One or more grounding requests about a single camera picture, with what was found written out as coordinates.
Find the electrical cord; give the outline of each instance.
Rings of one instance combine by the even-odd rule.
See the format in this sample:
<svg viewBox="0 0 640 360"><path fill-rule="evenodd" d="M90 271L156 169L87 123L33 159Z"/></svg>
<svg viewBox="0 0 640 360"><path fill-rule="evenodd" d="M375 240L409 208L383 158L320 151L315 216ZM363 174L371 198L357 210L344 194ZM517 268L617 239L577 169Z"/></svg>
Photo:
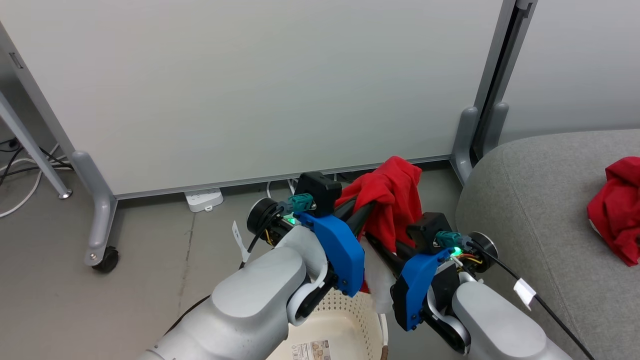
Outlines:
<svg viewBox="0 0 640 360"><path fill-rule="evenodd" d="M493 254L490 254L488 251L484 250L482 246L475 243L473 239L471 241L468 241L467 245L471 246L472 248L478 250L479 252L482 252L484 255L491 258L491 260L493 260L496 264L500 265L501 268L505 269L505 271L511 274L511 276L513 276L516 280L521 279L521 277L518 276L518 274L516 274L510 267L508 267L503 262L498 260L498 258L493 256ZM564 332L566 332L566 334L569 335L571 340L573 340L573 342L576 345L578 345L578 347L580 348L580 350L582 350L584 355L586 355L589 360L595 360L595 357L593 357L593 354L587 349L586 346L584 346L584 344L578 339L578 337L576 337L576 335L574 335L574 333L564 324L564 322L560 320L560 318L553 312L553 310L551 310L551 308L547 305L547 303L544 300L542 300L540 295L535 294L533 297L538 301L540 305L542 305L542 307L549 313L549 315L551 315L551 317L556 321L556 323L560 325L562 330L564 330Z"/></svg>
<svg viewBox="0 0 640 360"><path fill-rule="evenodd" d="M293 181L291 179L287 179L287 184L289 184L289 190L291 190L291 195L295 195L296 189L293 187Z"/></svg>
<svg viewBox="0 0 640 360"><path fill-rule="evenodd" d="M1 141L1 142L0 142L0 145L2 145L2 144L6 144L6 143L8 143L8 142L12 142L12 141L18 141L18 138L13 137L13 138L10 138L9 140Z"/></svg>
<svg viewBox="0 0 640 360"><path fill-rule="evenodd" d="M49 157L49 159L47 159L47 160L49 160L49 161L53 160L53 161L55 161L55 162L59 163L60 165L62 165L63 167L68 167L68 168L69 168L69 169L71 169L71 170L73 170L73 169L74 169L74 167L73 167L73 166L71 166L71 164L63 163L62 161L60 161L60 160L58 160L58 159L54 158L54 157L53 157L53 155L49 154L45 149L40 148L40 151L42 151L42 153L43 153L43 154L45 154L46 156L48 156L48 157Z"/></svg>
<svg viewBox="0 0 640 360"><path fill-rule="evenodd" d="M271 216L269 216L269 218L267 219L267 221L264 222L264 225L262 226L262 229L259 231L256 231L256 235L253 238L253 240L251 241L251 244L249 245L249 249L247 249L247 251L249 252L249 254L251 254L251 251L253 250L253 247L255 246L255 244L257 243L258 239L260 238L260 235L262 233L266 233L267 231L267 226L271 223L271 221L278 216L279 214L281 214L281 212L284 211L284 209L282 207L279 207L278 209L276 209L276 211L271 214ZM244 267L245 262L243 261L240 264L240 268L242 269ZM169 328L169 330L166 331L165 335L167 335L171 330L173 330L176 326L178 326L178 324L182 321L182 319L191 312L191 310L194 310L198 305L202 304L205 300L207 300L211 295L207 295L204 298L200 299L197 303L193 304L189 309L187 309L187 311L185 311L180 318L178 318L178 320L176 320L173 325L171 325L171 327Z"/></svg>
<svg viewBox="0 0 640 360"><path fill-rule="evenodd" d="M15 161L15 159L18 157L18 154L20 154L20 151L22 151L22 147L20 147L15 154L13 154L13 156L11 157L11 160L9 160L9 163L7 163L6 167L4 168L4 174L2 175L2 177L0 177L0 186L2 186L2 183L4 182L4 179L6 178L7 173L9 173L9 168L11 168L11 165L13 164L13 162Z"/></svg>
<svg viewBox="0 0 640 360"><path fill-rule="evenodd" d="M20 143L18 142L18 138L16 138L16 137L13 137L13 138L11 138L9 140L5 140L3 142L0 142L0 145L4 145L6 143L9 143L9 146L11 146L11 144L10 144L11 142L15 142L18 145L20 145ZM18 149L20 149L20 146L18 146L16 149L13 149L13 150L2 150L2 149L0 149L0 152L15 152L15 151L18 151Z"/></svg>
<svg viewBox="0 0 640 360"><path fill-rule="evenodd" d="M348 179L346 176L342 175L342 172L338 173L338 176L342 178L342 180L345 180L347 183L349 184L353 184L353 180Z"/></svg>
<svg viewBox="0 0 640 360"><path fill-rule="evenodd" d="M249 249L247 249L246 251L249 253L249 255L251 254L251 251L253 251L253 248L255 247L255 244L258 242L258 239L260 238L260 235L262 235L262 233L264 233L267 230L267 227L269 226L269 224L273 221L273 219L275 219L279 214L281 214L284 211L284 208L279 206L276 211L274 211L268 218L267 220L264 222L264 224L260 227L260 229L258 229L258 231L255 232L255 236L253 237L253 240L251 240L251 244L249 244ZM244 266L246 265L246 263L243 261L242 263L240 263L240 267L238 268L238 270L244 268Z"/></svg>
<svg viewBox="0 0 640 360"><path fill-rule="evenodd" d="M51 165L52 168L57 168L58 170L73 170L72 168L69 168L68 165ZM20 170L16 170L16 171L12 171L6 175L2 175L0 176L1 179L4 179L5 177L9 177L11 175L15 175L15 174L19 174L21 172L26 172L26 171L31 171L31 170L40 170L39 167L28 167L28 168L22 168Z"/></svg>
<svg viewBox="0 0 640 360"><path fill-rule="evenodd" d="M54 154L56 152L56 149L58 148L58 146L59 146L58 144L56 144L56 146L54 146L54 148L51 150L51 154ZM6 166L0 168L0 171L4 170L4 174L2 175L2 177L0 177L0 183L2 183L7 176L14 175L14 174L19 174L21 172L25 172L25 171L29 171L29 170L38 170L38 169L40 169L38 167L33 167L33 168L23 168L23 169L16 170L16 171L13 171L13 172L8 172L9 168L11 167L11 165L14 165L16 163L20 163L22 161L26 161L26 162L29 162L29 163L36 163L35 160L29 159L29 158L15 159L16 155L17 155L17 153L14 154L14 156L12 158L12 161L10 161L9 164L7 164ZM55 158L55 160L60 160L60 159L63 159L63 158L66 158L66 156L61 156L59 158ZM52 165L52 167L61 168L60 170L71 170L71 169L67 168L67 164L66 163L63 163L63 164L65 166L64 168L62 168L62 165ZM6 217L8 215L11 215L12 213L16 212L22 205L24 205L31 198L31 196L35 193L36 189L38 188L38 185L40 184L41 178L42 178L42 171L40 171L38 173L38 177L36 178L36 181L33 184L33 187L31 188L31 191L27 194L27 196L22 201L20 201L16 206L14 206L12 209L10 209L9 211L5 211L4 213L0 213L0 218Z"/></svg>
<svg viewBox="0 0 640 360"><path fill-rule="evenodd" d="M176 326L178 326L178 324L182 321L182 318L185 317L185 315L187 315L188 313L191 312L191 310L195 309L196 306L202 304L205 300L207 300L211 295L207 295L204 298L200 299L197 303L193 304L189 309L187 309L187 311L185 311L182 315L180 315L180 317L178 318L178 320L176 320L173 325L171 325L171 327L169 328L169 330L166 331L165 335L167 335L171 330L173 330L173 328L175 328Z"/></svg>

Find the gray floor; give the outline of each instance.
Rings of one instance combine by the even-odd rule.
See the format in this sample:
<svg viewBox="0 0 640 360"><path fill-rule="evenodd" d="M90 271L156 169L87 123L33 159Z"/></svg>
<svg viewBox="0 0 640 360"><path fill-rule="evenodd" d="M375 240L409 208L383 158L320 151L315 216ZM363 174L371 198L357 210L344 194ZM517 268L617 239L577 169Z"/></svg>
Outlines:
<svg viewBox="0 0 640 360"><path fill-rule="evenodd" d="M43 180L18 212L0 218L0 354L3 359L135 359L192 303L237 269L240 253L231 233L264 184L223 190L210 213L189 211L182 194L120 202L110 242L121 253L109 275L83 265L93 203L71 172L60 172L74 191L59 200ZM0 213L28 193L36 174L8 178ZM425 171L424 211L454 220L460 184L448 168ZM273 197L289 195L285 183ZM255 255L269 250L260 242ZM390 359L457 359L426 325L402 331L389 317Z"/></svg>

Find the laundry basket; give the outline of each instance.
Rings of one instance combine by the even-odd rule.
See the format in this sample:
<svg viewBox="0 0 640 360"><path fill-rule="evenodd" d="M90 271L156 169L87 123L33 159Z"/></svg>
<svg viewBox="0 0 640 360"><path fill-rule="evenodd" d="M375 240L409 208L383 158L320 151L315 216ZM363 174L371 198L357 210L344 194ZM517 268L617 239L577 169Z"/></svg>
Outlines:
<svg viewBox="0 0 640 360"><path fill-rule="evenodd" d="M387 341L387 319L369 294L331 290L304 324L289 325L289 338L268 360L386 360Z"/></svg>

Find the white tag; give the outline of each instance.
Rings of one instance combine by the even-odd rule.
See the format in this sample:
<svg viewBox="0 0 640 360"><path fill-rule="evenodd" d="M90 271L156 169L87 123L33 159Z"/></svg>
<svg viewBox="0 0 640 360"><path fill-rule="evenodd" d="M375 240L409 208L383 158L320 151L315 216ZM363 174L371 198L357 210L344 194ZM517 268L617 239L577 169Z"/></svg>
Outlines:
<svg viewBox="0 0 640 360"><path fill-rule="evenodd" d="M249 260L249 252L246 250L244 245L242 244L242 236L240 236L240 230L238 230L238 224L234 220L234 224L231 226L231 230L234 232L234 237L236 238L236 242L238 246L240 246L240 253L242 253L242 261L245 263Z"/></svg>
<svg viewBox="0 0 640 360"><path fill-rule="evenodd" d="M293 345L292 360L331 360L328 340L311 341L310 343Z"/></svg>
<svg viewBox="0 0 640 360"><path fill-rule="evenodd" d="M522 300L527 309L531 311L529 304L531 304L531 300L533 299L533 297L536 296L536 290L533 290L533 288L529 286L529 284L527 284L524 279L520 278L520 280L518 280L513 287L513 291L518 294L520 300Z"/></svg>

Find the power strip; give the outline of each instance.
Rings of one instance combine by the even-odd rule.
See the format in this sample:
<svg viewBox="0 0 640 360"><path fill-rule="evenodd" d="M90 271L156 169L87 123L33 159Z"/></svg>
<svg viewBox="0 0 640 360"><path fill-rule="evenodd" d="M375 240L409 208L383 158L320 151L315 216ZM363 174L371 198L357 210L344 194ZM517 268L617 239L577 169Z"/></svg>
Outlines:
<svg viewBox="0 0 640 360"><path fill-rule="evenodd" d="M222 204L222 193L219 188L196 190L194 192L184 192L187 197L189 209L194 213L199 211L209 212L216 205Z"/></svg>

